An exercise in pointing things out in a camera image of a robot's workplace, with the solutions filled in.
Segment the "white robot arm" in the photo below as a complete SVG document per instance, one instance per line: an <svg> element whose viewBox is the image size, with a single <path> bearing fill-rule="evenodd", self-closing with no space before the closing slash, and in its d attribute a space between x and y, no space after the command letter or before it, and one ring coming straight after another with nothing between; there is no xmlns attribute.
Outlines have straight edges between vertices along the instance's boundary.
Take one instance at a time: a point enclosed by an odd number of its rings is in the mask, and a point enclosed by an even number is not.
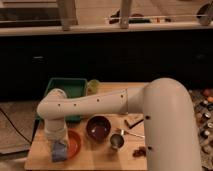
<svg viewBox="0 0 213 171"><path fill-rule="evenodd" d="M40 101L37 113L49 140L64 138L64 118L70 115L143 114L148 171L202 171L193 103L174 79L80 98L56 88Z"/></svg>

